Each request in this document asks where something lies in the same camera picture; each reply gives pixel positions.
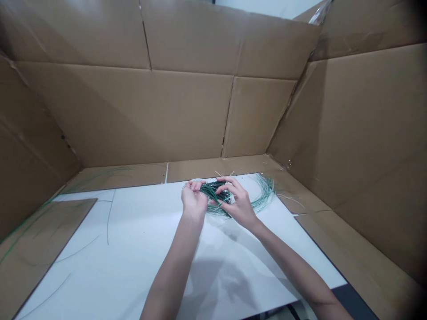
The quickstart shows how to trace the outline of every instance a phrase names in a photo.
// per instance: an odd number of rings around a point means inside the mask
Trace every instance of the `cardboard flap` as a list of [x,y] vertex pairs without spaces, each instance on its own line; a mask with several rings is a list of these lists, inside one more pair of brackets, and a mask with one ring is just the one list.
[[153,69],[235,73],[244,11],[187,0],[141,5]]
[[427,41],[411,1],[333,1],[313,61]]
[[0,3],[14,60],[150,68],[139,0]]
[[0,319],[12,320],[95,202],[50,202],[1,243]]
[[297,80],[320,27],[188,0],[143,0],[153,69]]
[[319,33],[314,24],[249,14],[237,75],[298,80]]

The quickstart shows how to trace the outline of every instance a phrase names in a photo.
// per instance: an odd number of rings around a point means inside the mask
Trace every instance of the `right hand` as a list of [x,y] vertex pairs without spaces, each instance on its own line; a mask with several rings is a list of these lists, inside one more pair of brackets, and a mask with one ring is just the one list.
[[[251,229],[259,219],[255,215],[254,208],[250,204],[248,192],[240,185],[240,183],[231,176],[224,176],[217,178],[218,181],[230,182],[231,184],[225,184],[218,188],[216,194],[221,193],[224,190],[228,190],[234,194],[236,202],[233,204],[225,203],[218,200],[221,204],[221,208],[228,212],[241,226],[246,229]],[[214,200],[210,201],[211,204],[216,204]]]

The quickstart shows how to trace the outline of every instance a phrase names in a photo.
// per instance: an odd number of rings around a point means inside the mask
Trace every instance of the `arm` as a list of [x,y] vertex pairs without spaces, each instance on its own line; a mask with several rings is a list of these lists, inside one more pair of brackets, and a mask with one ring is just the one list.
[[257,218],[248,192],[239,182],[233,177],[220,177],[217,180],[232,183],[220,186],[217,193],[228,190],[236,199],[233,204],[222,202],[221,207],[258,238],[316,316],[320,320],[352,319],[319,274]]
[[202,182],[189,181],[182,190],[184,210],[166,255],[145,301],[140,320],[175,319],[205,218],[207,197]]

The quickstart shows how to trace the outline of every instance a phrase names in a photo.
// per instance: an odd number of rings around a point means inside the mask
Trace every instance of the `forearm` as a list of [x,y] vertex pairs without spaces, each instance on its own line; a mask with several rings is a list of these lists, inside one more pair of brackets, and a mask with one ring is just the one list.
[[257,222],[250,231],[260,240],[288,280],[313,309],[319,305],[337,302],[334,294],[317,272],[261,221]]
[[202,227],[203,217],[182,214],[169,252],[151,285],[141,320],[175,319]]

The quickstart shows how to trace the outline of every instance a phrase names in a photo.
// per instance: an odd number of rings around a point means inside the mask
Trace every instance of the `white board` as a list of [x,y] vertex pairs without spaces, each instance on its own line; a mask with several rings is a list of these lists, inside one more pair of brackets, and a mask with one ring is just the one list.
[[[237,178],[254,199],[260,189],[252,177]],[[176,182],[56,198],[99,200],[17,319],[138,320],[181,217],[182,187]],[[330,288],[346,284],[277,197],[258,217]],[[253,235],[232,219],[205,217],[178,319],[242,319],[300,298]]]

